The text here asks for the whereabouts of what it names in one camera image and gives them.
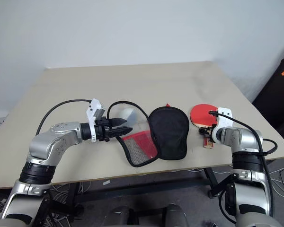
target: table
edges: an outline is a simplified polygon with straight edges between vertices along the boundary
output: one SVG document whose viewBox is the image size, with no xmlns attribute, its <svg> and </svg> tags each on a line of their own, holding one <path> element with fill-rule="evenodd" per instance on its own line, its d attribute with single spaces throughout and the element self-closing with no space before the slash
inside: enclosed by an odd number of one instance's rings
<svg viewBox="0 0 284 227">
<path fill-rule="evenodd" d="M 97 98 L 108 108 L 127 100 L 147 114 L 169 103 L 188 116 L 200 103 L 227 107 L 233 117 L 273 139 L 279 149 L 267 159 L 284 157 L 284 140 L 243 96 L 225 74 L 210 61 L 173 64 L 99 66 L 45 70 L 0 127 L 0 188 L 12 187 L 19 178 L 30 141 L 44 114 L 59 102 Z M 87 122 L 86 103 L 66 104 L 52 112 L 41 132 L 59 122 Z M 264 150 L 271 144 L 264 143 Z M 56 168 L 53 183 L 79 182 L 172 170 L 222 166 L 231 163 L 231 149 L 214 145 L 203 148 L 203 138 L 190 123 L 187 156 L 182 160 L 158 159 L 135 168 L 126 160 L 116 139 L 110 142 L 85 141 L 69 148 Z"/>
</svg>

